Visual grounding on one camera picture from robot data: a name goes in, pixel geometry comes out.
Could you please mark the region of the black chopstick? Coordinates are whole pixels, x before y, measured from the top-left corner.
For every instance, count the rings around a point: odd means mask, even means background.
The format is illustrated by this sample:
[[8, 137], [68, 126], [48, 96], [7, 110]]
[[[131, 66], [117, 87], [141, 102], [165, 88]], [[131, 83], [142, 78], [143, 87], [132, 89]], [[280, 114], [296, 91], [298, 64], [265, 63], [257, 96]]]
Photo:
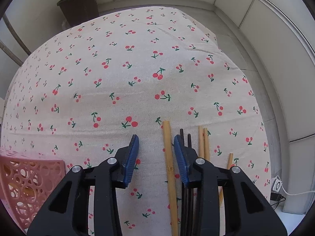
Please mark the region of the black chopstick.
[[189, 178], [189, 187], [187, 190], [187, 235], [192, 235], [193, 232], [193, 208], [194, 208], [194, 190], [191, 187], [191, 178], [192, 178], [192, 141], [191, 141], [191, 134], [187, 135], [188, 141], [188, 178]]
[[183, 180], [184, 180], [183, 169], [184, 169], [184, 167], [181, 166], [181, 169], [180, 169], [181, 181], [182, 181], [181, 236], [186, 235], [185, 225], [186, 225], [186, 197], [187, 197], [187, 193], [186, 193], [185, 185], [183, 183]]

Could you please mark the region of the white power adapter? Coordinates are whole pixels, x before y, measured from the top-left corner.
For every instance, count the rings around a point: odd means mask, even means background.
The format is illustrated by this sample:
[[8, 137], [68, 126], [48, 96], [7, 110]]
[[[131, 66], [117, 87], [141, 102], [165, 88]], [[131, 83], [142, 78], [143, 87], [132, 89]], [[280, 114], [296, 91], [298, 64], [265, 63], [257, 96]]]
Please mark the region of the white power adapter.
[[271, 191], [272, 192], [276, 192], [276, 193], [279, 193], [281, 188], [282, 188], [282, 180], [280, 178], [280, 176], [276, 176], [276, 177], [273, 177], [271, 179]]

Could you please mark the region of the pink perforated utensil basket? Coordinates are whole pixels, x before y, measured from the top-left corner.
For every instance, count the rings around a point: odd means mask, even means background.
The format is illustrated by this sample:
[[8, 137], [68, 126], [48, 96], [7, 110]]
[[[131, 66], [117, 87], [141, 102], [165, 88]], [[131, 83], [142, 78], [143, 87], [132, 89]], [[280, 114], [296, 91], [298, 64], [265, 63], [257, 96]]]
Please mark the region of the pink perforated utensil basket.
[[64, 176], [63, 160], [1, 148], [1, 201], [23, 231]]

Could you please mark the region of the cherry print tablecloth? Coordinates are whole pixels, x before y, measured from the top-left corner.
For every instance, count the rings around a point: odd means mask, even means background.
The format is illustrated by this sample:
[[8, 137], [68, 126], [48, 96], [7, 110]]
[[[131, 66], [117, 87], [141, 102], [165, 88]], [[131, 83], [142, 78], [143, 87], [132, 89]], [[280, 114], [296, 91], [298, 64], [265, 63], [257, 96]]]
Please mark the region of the cherry print tablecloth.
[[132, 181], [118, 190], [124, 235], [171, 235], [164, 121], [210, 161], [239, 166], [270, 199], [270, 154], [248, 77], [214, 33], [171, 7], [114, 12], [63, 31], [17, 70], [5, 97], [1, 146], [11, 156], [90, 168], [139, 137]]

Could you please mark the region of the dark brown trash bin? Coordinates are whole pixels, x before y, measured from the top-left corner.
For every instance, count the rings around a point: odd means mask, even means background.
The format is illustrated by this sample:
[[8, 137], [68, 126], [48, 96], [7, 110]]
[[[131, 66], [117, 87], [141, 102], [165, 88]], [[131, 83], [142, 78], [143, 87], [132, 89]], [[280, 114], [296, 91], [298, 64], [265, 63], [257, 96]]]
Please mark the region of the dark brown trash bin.
[[60, 0], [57, 6], [71, 27], [99, 17], [97, 0]]

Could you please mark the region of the dark handled mop pole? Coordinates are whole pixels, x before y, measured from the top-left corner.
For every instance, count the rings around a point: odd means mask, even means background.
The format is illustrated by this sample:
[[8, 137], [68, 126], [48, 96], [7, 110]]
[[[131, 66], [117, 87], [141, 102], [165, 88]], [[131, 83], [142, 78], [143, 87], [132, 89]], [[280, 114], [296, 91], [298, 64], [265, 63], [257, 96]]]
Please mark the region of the dark handled mop pole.
[[22, 66], [23, 62], [0, 40], [0, 48], [1, 50], [18, 66]]

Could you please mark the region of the blue handled mop pole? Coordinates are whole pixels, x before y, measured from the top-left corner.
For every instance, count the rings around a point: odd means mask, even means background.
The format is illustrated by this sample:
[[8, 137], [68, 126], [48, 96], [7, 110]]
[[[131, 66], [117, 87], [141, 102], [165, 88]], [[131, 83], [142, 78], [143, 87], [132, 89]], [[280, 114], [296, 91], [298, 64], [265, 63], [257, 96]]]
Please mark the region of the blue handled mop pole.
[[25, 51], [25, 53], [27, 55], [31, 55], [31, 51], [28, 49], [28, 47], [24, 44], [24, 42], [21, 40], [21, 38], [19, 37], [19, 35], [17, 34], [17, 32], [14, 30], [14, 28], [12, 27], [9, 19], [7, 18], [6, 14], [3, 14], [3, 21], [6, 25], [6, 27], [8, 28], [9, 32], [11, 33], [11, 35], [13, 36], [13, 38], [16, 40], [16, 42], [20, 45], [20, 47]]

